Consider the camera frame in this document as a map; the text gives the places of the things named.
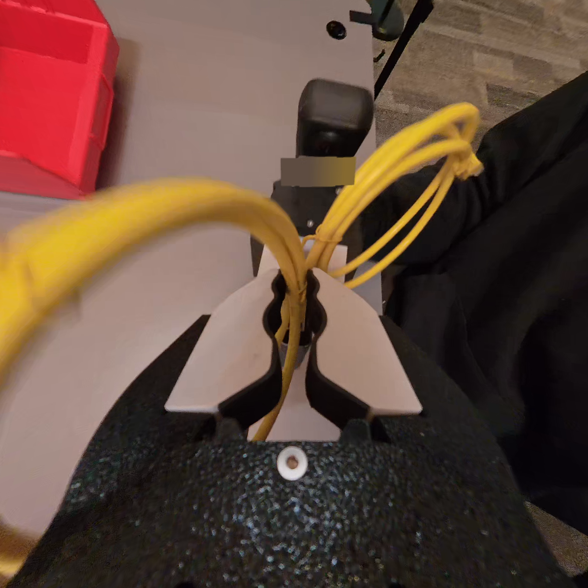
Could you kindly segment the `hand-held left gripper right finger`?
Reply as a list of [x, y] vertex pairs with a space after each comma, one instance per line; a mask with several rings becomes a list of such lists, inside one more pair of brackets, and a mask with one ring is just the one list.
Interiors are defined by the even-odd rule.
[[313, 410], [340, 430], [351, 420], [422, 412], [383, 318], [361, 296], [312, 270], [306, 310], [313, 339], [305, 389]]

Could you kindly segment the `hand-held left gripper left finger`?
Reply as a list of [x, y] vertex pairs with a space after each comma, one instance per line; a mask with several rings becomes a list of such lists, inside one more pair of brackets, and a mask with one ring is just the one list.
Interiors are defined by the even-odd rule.
[[247, 429], [277, 405], [282, 369], [269, 316], [274, 306], [280, 310], [282, 293], [282, 275], [272, 268], [218, 305], [172, 388], [167, 412], [234, 419]]

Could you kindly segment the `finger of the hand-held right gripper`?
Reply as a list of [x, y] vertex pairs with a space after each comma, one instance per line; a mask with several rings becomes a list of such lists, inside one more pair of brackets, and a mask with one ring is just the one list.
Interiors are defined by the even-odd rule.
[[276, 277], [280, 273], [277, 259], [267, 246], [263, 246], [256, 277]]
[[330, 274], [347, 264], [347, 256], [348, 247], [346, 245], [336, 245], [326, 266], [326, 271], [320, 269], [320, 282], [345, 282], [345, 275], [333, 277]]

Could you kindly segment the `black metal bar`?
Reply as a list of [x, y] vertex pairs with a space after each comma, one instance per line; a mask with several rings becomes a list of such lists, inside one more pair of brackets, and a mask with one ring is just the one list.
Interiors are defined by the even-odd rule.
[[378, 99], [380, 92], [389, 79], [394, 67], [398, 64], [402, 54], [408, 46], [408, 43], [413, 38], [419, 26], [426, 22], [431, 12], [434, 9], [434, 1], [416, 1], [413, 10], [411, 11], [403, 30], [396, 40], [392, 52], [388, 56], [379, 76], [374, 84], [373, 98]]

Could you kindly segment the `black sweatshirt with red logo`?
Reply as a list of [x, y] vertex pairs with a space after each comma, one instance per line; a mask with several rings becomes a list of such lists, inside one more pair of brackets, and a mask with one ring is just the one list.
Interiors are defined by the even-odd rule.
[[427, 266], [394, 278], [386, 314], [466, 393], [533, 504], [587, 534], [587, 273], [481, 303]]

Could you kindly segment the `red plastic bin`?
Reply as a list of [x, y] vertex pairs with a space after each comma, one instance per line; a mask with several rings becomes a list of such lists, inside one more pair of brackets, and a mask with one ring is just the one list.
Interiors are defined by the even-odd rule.
[[1, 191], [94, 192], [118, 56], [95, 1], [1, 1]]

